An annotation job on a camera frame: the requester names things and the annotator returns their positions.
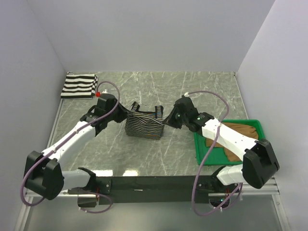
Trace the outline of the wide striped black white tank top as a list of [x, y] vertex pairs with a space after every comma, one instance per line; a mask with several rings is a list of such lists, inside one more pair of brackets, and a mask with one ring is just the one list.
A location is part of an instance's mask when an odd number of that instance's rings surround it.
[[91, 99], [96, 94], [97, 84], [95, 74], [66, 75], [61, 99]]

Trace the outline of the thin striped black tank top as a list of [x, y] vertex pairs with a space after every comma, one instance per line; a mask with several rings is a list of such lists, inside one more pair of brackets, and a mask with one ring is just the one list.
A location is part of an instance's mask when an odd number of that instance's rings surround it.
[[128, 136], [159, 140], [163, 136], [165, 125], [163, 124], [162, 105], [155, 106], [154, 111], [140, 111], [140, 105], [134, 102], [131, 106], [132, 114], [127, 117], [125, 133]]

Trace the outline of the tan tank top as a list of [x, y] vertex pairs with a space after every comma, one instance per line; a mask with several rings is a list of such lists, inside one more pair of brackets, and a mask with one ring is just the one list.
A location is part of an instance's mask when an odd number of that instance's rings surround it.
[[[240, 134], [256, 139], [258, 140], [259, 135], [257, 133], [257, 130], [255, 127], [250, 126], [250, 125], [245, 125], [245, 124], [236, 124], [236, 123], [229, 123], [229, 122], [224, 122], [224, 125], [227, 127], [239, 132]], [[215, 148], [223, 148], [223, 151], [228, 159], [229, 162], [239, 162], [240, 158], [237, 157], [233, 152], [231, 152], [229, 149], [223, 147], [220, 145], [218, 142], [214, 146]]]

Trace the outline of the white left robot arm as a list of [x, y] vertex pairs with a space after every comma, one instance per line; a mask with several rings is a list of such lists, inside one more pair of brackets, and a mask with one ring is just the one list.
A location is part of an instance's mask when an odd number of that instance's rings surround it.
[[94, 172], [84, 167], [62, 171], [62, 166], [107, 128], [109, 122], [121, 123], [131, 114], [114, 95], [102, 94], [57, 143], [40, 153], [33, 151], [28, 155], [23, 186], [48, 200], [54, 199], [63, 190], [74, 188], [80, 188], [84, 193], [95, 193], [98, 186]]

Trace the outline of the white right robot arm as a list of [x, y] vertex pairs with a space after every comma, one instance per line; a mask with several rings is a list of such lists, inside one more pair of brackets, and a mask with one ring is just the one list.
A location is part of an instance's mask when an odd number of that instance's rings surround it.
[[192, 132], [216, 140], [239, 157], [241, 165], [225, 166], [212, 175], [211, 186], [217, 192], [235, 183], [248, 183], [260, 189], [280, 168], [267, 139], [247, 137], [222, 124], [212, 115], [199, 113], [189, 97], [182, 96], [175, 101], [173, 110], [163, 120], [163, 124], [173, 128], [185, 125]]

